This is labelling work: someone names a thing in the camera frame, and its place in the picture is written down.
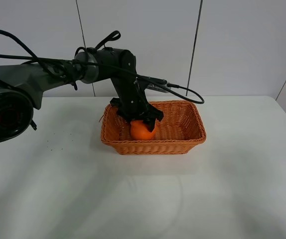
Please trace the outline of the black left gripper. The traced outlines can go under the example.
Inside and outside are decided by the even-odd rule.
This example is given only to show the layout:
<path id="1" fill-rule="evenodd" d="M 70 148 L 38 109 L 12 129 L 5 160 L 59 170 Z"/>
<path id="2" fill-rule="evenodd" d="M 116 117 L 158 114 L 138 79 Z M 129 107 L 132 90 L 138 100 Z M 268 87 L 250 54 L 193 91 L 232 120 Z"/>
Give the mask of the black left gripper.
<path id="1" fill-rule="evenodd" d="M 164 117 L 162 111 L 151 105 L 135 76 L 125 75 L 112 77 L 111 81 L 117 97 L 110 101 L 111 106 L 118 108 L 119 116 L 126 121 L 143 120 L 149 132 L 153 132 L 155 121 Z"/>

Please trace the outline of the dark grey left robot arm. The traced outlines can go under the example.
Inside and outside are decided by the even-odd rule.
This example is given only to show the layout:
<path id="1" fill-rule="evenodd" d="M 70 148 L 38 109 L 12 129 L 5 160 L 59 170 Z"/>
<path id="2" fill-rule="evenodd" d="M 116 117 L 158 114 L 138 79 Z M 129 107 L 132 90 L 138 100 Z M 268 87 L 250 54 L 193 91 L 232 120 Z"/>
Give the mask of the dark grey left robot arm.
<path id="1" fill-rule="evenodd" d="M 117 97 L 111 103 L 126 121 L 142 120 L 149 130 L 163 119 L 163 112 L 146 99 L 148 86 L 137 75 L 136 57 L 124 49 L 79 48 L 75 58 L 0 66 L 0 142 L 12 139 L 28 127 L 36 128 L 33 113 L 41 108 L 44 92 L 77 82 L 91 84 L 111 80 Z"/>

